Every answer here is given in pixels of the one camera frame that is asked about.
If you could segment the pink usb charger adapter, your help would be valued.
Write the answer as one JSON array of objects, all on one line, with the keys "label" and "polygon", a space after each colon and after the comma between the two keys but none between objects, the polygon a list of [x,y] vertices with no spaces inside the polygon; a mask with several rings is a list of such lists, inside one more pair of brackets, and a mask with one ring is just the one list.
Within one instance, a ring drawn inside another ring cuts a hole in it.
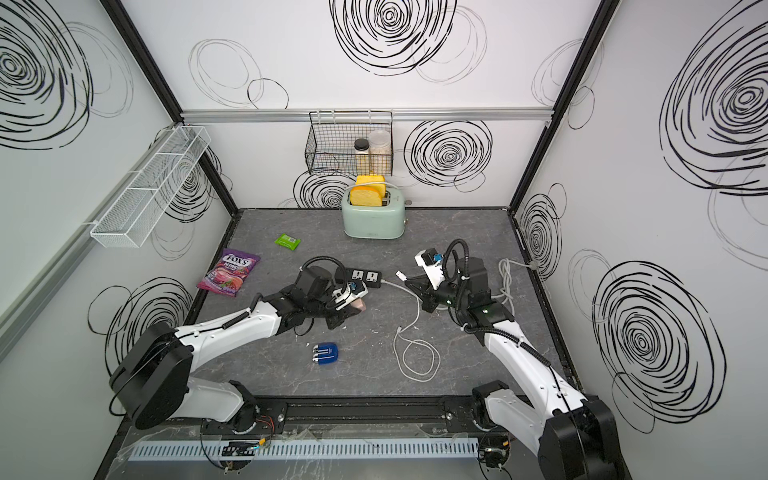
[{"label": "pink usb charger adapter", "polygon": [[359,312],[364,312],[366,310],[365,303],[362,299],[356,299],[351,304],[351,307],[355,308]]}]

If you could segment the black power strip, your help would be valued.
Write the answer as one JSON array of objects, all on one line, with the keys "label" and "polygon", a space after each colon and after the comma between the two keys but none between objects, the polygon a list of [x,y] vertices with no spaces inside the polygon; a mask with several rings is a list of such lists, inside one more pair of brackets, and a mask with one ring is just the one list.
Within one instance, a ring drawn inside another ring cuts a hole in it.
[{"label": "black power strip", "polygon": [[365,284],[369,289],[378,289],[381,287],[382,273],[378,270],[347,268],[346,279],[356,285]]}]

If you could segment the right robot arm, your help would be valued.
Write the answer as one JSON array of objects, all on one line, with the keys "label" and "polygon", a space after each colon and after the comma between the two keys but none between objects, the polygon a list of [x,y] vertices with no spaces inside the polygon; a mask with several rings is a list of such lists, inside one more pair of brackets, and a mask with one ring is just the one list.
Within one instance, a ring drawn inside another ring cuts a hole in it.
[{"label": "right robot arm", "polygon": [[573,387],[529,342],[508,304],[492,293],[484,262],[471,256],[467,242],[455,239],[444,252],[421,250],[414,260],[422,274],[402,280],[423,310],[446,307],[523,391],[517,395],[501,381],[475,388],[477,425],[499,427],[520,441],[546,479],[628,478],[613,412]]}]

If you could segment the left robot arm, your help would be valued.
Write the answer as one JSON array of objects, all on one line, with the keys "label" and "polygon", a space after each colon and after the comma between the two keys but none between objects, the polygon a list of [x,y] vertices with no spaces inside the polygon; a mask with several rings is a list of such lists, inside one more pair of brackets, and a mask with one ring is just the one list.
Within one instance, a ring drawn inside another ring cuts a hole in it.
[{"label": "left robot arm", "polygon": [[275,337],[323,319],[334,329],[362,312],[369,289],[313,257],[296,280],[279,292],[258,294],[244,309],[194,325],[150,326],[111,375],[109,385],[132,426],[148,430],[171,419],[214,421],[236,435],[262,423],[255,396],[240,382],[213,382],[194,377],[206,363],[246,344]]}]

